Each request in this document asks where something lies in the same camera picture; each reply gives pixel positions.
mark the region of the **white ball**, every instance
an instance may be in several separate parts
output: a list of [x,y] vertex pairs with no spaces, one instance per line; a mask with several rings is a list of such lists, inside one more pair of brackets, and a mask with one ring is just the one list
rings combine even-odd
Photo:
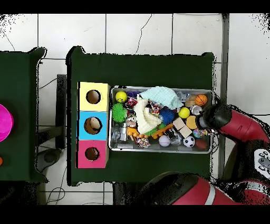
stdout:
[[184,138],[183,144],[186,147],[191,148],[191,147],[193,147],[195,145],[195,138],[193,136],[188,136],[188,137]]
[[163,147],[167,147],[171,144],[171,140],[166,136],[166,135],[162,135],[159,139],[159,144]]

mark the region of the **orange basketball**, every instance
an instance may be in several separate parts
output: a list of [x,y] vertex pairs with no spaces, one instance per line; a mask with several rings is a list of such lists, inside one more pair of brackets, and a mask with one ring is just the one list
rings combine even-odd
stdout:
[[195,103],[199,106],[203,106],[205,105],[207,102],[207,97],[204,94],[199,94],[196,98],[195,98]]

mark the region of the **yellow ball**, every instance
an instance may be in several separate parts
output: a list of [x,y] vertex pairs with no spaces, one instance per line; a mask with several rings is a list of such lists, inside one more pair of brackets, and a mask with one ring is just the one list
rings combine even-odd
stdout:
[[188,118],[190,115],[190,111],[186,107],[182,107],[178,113],[179,117],[181,118]]
[[128,96],[124,91],[119,91],[115,95],[117,102],[125,102],[127,100],[127,97]]

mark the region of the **blue box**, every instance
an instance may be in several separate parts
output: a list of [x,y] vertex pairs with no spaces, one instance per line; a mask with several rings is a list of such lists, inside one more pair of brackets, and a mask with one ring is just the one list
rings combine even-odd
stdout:
[[[102,127],[97,134],[89,134],[84,129],[84,123],[87,118],[96,117],[100,120]],[[108,125],[107,112],[94,112],[94,111],[80,111],[79,120],[79,140],[106,140],[108,138],[107,125]]]

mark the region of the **dark green tablecloth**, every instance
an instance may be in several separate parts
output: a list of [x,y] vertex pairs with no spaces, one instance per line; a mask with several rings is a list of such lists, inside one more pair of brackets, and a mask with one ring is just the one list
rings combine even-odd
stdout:
[[37,65],[45,49],[0,52],[0,104],[14,117],[10,135],[0,142],[1,181],[44,182],[35,169]]
[[68,98],[71,128],[68,148],[68,184],[77,182],[148,182],[166,171],[191,172],[209,178],[210,154],[177,154],[110,151],[104,169],[76,169],[76,104],[78,81],[102,82],[110,86],[166,86],[212,90],[214,56],[85,54],[79,46],[67,54]]

